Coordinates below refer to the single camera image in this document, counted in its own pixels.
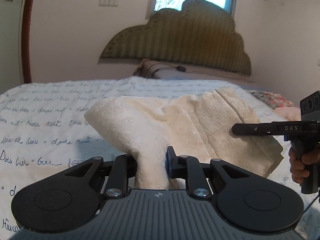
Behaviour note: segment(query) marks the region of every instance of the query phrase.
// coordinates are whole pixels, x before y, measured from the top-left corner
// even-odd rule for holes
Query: white towel
[[[190,155],[202,163],[220,158],[267,177],[283,159],[272,136],[235,136],[235,123],[259,123],[255,112],[230,88],[177,99],[111,97],[95,103],[84,117],[113,147],[138,163],[134,187],[173,189],[165,152]]]

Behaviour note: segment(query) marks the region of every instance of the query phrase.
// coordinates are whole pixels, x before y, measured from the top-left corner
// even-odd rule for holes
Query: grey ribbed plate
[[[302,240],[294,230],[255,235],[227,224],[208,201],[185,190],[132,189],[123,199],[108,200],[86,225],[60,234],[20,230],[12,240]]]

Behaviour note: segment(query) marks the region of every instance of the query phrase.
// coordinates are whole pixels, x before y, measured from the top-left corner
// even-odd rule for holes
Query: olive green headboard
[[[230,14],[204,0],[161,9],[146,25],[120,31],[100,58],[151,58],[251,75],[251,63]]]

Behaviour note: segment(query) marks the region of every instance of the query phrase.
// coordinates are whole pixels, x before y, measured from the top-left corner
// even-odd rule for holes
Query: logo emblem
[[[157,198],[161,198],[161,197],[163,196],[163,194],[162,194],[161,192],[158,192],[158,193],[155,194],[155,196],[156,196]]]

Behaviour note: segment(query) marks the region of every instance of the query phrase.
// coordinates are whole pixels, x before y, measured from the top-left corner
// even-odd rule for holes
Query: das logo
[[[285,126],[285,130],[286,131],[297,131],[298,130],[298,126]]]

